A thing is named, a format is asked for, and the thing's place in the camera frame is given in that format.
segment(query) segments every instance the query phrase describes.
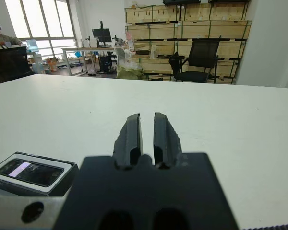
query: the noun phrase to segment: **desk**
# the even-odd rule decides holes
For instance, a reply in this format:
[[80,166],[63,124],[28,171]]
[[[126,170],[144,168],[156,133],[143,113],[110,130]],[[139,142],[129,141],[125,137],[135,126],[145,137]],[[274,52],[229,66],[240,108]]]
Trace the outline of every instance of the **desk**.
[[84,61],[85,72],[84,73],[83,72],[78,72],[78,73],[72,74],[71,68],[68,65],[68,58],[67,58],[67,55],[66,55],[66,51],[74,51],[74,52],[80,51],[82,53],[82,57],[83,58],[85,57],[84,52],[91,52],[92,64],[94,64],[93,57],[92,57],[92,52],[107,52],[107,51],[115,52],[114,47],[108,47],[108,48],[104,48],[104,47],[99,47],[99,48],[81,48],[81,47],[77,47],[77,48],[63,48],[62,50],[63,50],[64,59],[65,59],[65,61],[67,63],[67,65],[66,65],[67,66],[67,70],[68,70],[68,73],[69,73],[70,76],[78,75],[80,73],[85,74],[85,73],[88,73],[88,70],[87,70],[86,62]]
[[208,153],[240,229],[288,223],[288,89],[32,75],[0,84],[0,162],[110,156],[134,113],[153,156],[154,112],[184,152]]

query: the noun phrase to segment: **white tabletop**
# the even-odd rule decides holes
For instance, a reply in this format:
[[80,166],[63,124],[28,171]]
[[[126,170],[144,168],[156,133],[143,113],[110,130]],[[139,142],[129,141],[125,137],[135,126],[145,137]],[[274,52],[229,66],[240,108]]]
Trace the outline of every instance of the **white tabletop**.
[[25,77],[0,85],[0,162],[16,151],[79,165],[111,155],[134,113],[153,156],[154,112],[168,116],[184,152],[208,153],[241,229],[288,224],[288,89]]

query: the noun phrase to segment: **black chair back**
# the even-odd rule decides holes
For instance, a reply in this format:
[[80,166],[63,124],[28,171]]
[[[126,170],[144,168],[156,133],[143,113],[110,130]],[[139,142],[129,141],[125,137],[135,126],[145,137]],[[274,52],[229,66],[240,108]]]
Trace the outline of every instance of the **black chair back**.
[[0,49],[1,82],[11,81],[34,74],[27,59],[26,47]]
[[168,59],[168,62],[170,63],[172,67],[174,77],[176,77],[180,70],[180,58],[179,58],[178,52],[170,56]]
[[189,66],[213,68],[220,41],[193,41],[189,54]]

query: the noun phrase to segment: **black chair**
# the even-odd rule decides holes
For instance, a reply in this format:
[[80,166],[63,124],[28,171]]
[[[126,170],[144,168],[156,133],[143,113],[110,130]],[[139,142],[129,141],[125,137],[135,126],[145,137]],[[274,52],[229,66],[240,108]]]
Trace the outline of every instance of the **black chair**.
[[0,83],[34,74],[31,70],[26,47],[0,49]]
[[[182,62],[182,56],[176,52],[169,58],[169,63],[172,66],[174,78],[181,81],[192,81],[197,83],[206,83],[213,67],[215,67],[214,80],[216,83],[216,68],[218,56],[216,56],[219,47],[219,41],[193,41],[189,57]],[[209,72],[187,71],[182,72],[182,66],[189,62],[189,66],[197,66],[209,68]]]

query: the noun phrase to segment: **phone screen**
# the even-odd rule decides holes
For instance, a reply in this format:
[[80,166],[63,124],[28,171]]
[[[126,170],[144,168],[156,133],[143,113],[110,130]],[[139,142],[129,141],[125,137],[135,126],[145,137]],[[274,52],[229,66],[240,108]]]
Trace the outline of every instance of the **phone screen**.
[[13,159],[0,168],[0,174],[20,181],[49,187],[64,169],[39,163]]

